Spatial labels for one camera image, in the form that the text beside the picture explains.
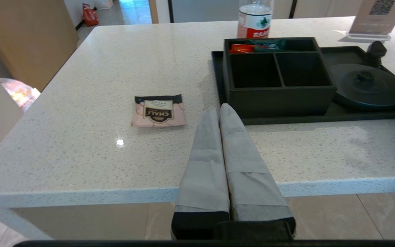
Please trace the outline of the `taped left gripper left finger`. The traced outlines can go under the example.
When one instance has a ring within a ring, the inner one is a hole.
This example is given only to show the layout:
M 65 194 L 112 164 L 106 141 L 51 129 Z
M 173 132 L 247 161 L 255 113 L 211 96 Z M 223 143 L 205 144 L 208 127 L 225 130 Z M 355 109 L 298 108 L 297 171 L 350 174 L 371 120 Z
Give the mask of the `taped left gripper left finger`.
M 173 239 L 212 239 L 229 221 L 229 192 L 218 114 L 207 108 L 196 127 L 171 220 Z

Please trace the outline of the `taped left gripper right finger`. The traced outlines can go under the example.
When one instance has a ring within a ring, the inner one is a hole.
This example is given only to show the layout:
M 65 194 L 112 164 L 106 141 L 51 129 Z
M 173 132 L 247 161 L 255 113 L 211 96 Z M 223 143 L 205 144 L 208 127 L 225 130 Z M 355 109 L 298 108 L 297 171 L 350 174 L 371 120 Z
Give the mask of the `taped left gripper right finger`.
M 220 108 L 220 132 L 232 219 L 284 221 L 295 228 L 295 218 L 268 166 L 239 115 L 227 103 Z

